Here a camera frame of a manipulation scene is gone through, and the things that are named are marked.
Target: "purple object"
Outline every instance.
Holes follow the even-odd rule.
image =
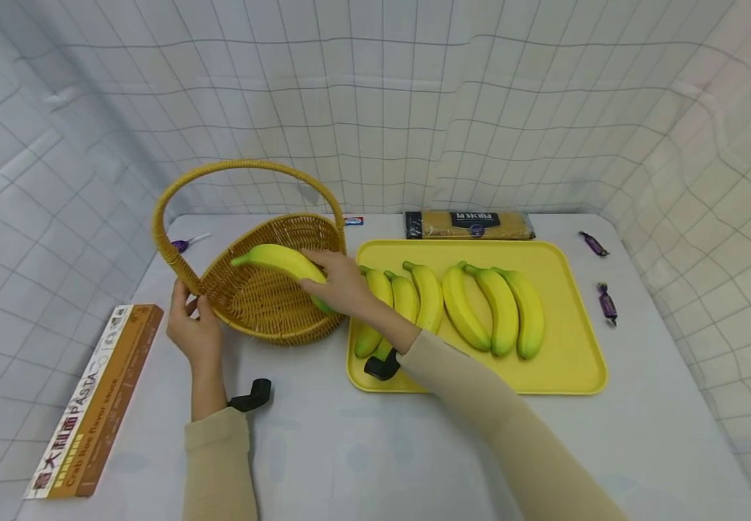
[[[179,253],[184,253],[184,251],[190,247],[190,245],[193,245],[196,241],[201,241],[203,238],[210,237],[211,234],[204,234],[200,235],[199,237],[193,237],[189,241],[173,241],[171,242],[171,245],[176,246],[176,249],[179,251]]]
[[[604,318],[607,319],[607,323],[609,323],[612,327],[616,327],[616,319],[619,317],[618,312],[616,311],[616,304],[613,304],[612,298],[610,298],[610,295],[607,295],[607,283],[598,283],[596,284],[598,287],[598,302],[601,304],[601,311],[604,312]]]
[[[584,237],[584,241],[586,241],[587,246],[589,246],[590,249],[599,257],[606,257],[607,255],[610,255],[610,252],[604,249],[603,246],[599,245],[599,242],[595,240],[595,237],[593,235],[585,234],[584,232],[578,232],[578,235],[582,235]]]

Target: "table surface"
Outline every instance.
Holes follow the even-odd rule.
[[[201,273],[268,215],[188,215],[173,240],[210,232],[185,254]],[[751,492],[615,229],[594,215],[531,216],[539,240],[566,254],[610,372],[591,397],[527,401],[634,521],[751,520]],[[403,237],[400,215],[348,226],[364,242]],[[596,257],[585,230],[611,255]],[[169,306],[174,275],[151,263],[134,302]],[[602,318],[596,281],[620,313]],[[94,496],[26,501],[19,521],[180,520],[183,426],[190,373],[161,324]],[[522,519],[491,453],[436,398],[366,394],[344,371],[347,323],[301,347],[226,335],[229,394],[270,378],[273,401],[251,417],[250,453],[262,520]]]

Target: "yellow banana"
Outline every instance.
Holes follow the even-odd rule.
[[[442,324],[442,314],[445,312],[442,307],[442,286],[427,266],[405,261],[402,268],[410,272],[413,284],[419,290],[420,305],[416,325],[436,334]]]
[[[491,354],[503,357],[517,345],[519,315],[517,303],[502,276],[490,269],[480,269],[467,264],[464,270],[478,282],[491,306],[494,325],[491,330]]]
[[[467,262],[451,266],[442,276],[442,294],[445,297],[445,311],[454,324],[459,335],[475,350],[488,351],[491,349],[491,336],[485,330],[480,319],[471,309],[468,297],[465,296],[465,273],[462,270]]]
[[[384,272],[380,269],[369,269],[365,266],[361,266],[360,268],[361,273],[367,279],[367,287],[369,287],[372,294],[381,302],[392,307],[393,289],[390,285],[390,280],[387,279]],[[361,325],[358,336],[355,338],[355,356],[359,358],[370,356],[376,350],[380,341],[381,335],[375,329],[366,324]]]
[[[290,247],[281,245],[257,245],[251,248],[248,253],[242,257],[237,257],[231,261],[234,267],[243,264],[251,264],[260,268],[273,269],[282,274],[286,274],[294,280],[311,279],[316,283],[325,284],[326,276],[321,270],[313,264],[303,253]],[[312,302],[315,303],[320,311],[324,313],[335,313],[332,308],[320,298],[310,295]]]
[[[387,279],[390,279],[393,289],[393,309],[402,317],[415,323],[416,317],[419,316],[419,294],[415,286],[402,275],[396,275],[391,271],[386,271],[384,274],[387,275]],[[373,356],[384,362],[392,349],[393,346],[387,342],[387,339],[381,339]]]
[[[500,274],[517,301],[519,311],[520,332],[517,337],[517,354],[523,360],[534,358],[540,351],[543,342],[543,333],[546,327],[546,319],[543,314],[543,303],[540,301],[535,286],[525,278],[525,275],[517,271],[507,271],[500,268],[492,268]]]

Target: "woven basket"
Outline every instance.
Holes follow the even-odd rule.
[[[220,254],[202,276],[196,276],[165,231],[167,203],[179,188],[194,179],[227,169],[266,169],[288,174],[315,188],[335,214],[335,223],[311,213],[293,213],[271,219],[240,237]],[[322,339],[341,323],[341,315],[327,315],[312,303],[297,282],[269,269],[243,265],[234,268],[231,259],[250,248],[276,243],[299,249],[347,252],[344,216],[332,193],[313,177],[289,166],[259,160],[219,161],[199,166],[167,187],[153,213],[153,238],[162,257],[194,295],[207,295],[216,315],[233,329],[280,345],[309,344]]]

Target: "person's right hand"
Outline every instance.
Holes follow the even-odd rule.
[[[328,250],[301,249],[306,258],[326,271],[326,283],[320,284],[309,279],[300,279],[300,287],[309,295],[337,311],[352,317],[363,317],[382,302],[372,295],[354,260],[343,253]]]

